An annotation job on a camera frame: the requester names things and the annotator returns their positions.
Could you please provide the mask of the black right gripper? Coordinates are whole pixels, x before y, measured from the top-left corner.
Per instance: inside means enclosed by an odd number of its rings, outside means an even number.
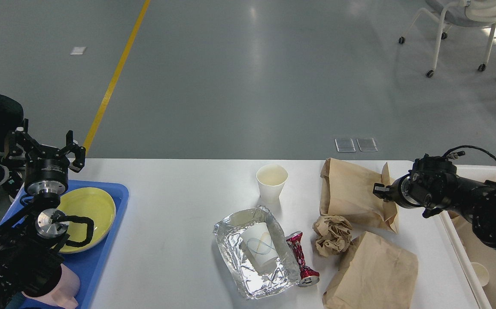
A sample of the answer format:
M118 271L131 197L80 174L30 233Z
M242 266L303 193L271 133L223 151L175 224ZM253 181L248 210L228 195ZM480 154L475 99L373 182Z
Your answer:
M381 183L375 183L373 194L382 200L395 202L404 209L416 209L421 207L421 203L409 195L411 188L411 176L405 176L395 180L390 186Z

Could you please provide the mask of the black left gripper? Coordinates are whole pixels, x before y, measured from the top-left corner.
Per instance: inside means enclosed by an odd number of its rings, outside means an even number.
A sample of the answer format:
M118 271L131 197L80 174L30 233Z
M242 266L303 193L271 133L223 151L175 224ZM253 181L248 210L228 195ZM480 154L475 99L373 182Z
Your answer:
M24 119L15 131L9 132L9 158L19 156L19 147L26 158L26 174L24 190L35 196L40 192L52 192L62 195L68 190L68 167L75 173L81 172L85 166L85 147L73 137L73 131L66 134L66 145L61 149L61 157L55 156L60 149L41 146L28 133L29 120ZM74 160L70 164L67 154L73 153Z

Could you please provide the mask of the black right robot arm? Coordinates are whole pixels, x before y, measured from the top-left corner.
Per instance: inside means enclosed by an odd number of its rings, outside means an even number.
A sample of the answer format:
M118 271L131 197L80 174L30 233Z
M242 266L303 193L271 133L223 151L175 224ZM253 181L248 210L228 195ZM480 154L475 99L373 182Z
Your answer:
M375 183L373 194L405 209L424 209L429 218L451 211L472 225L475 236L496 250L496 180L478 182L462 178L453 160L465 155L466 145L448 149L441 156L417 158L409 172L391 185Z

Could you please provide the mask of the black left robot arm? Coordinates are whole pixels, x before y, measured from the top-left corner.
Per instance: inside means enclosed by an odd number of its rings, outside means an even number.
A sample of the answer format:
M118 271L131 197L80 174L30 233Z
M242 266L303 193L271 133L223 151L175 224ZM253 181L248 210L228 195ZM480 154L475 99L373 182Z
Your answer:
M66 215L58 210L61 195L68 190L68 171L80 172L85 165L85 147L68 131L63 148L41 145L22 128L8 133L6 158L18 147L25 152L25 194L22 209L0 225L0 309L20 292L48 292L64 261L65 245L80 248L93 238L94 221Z

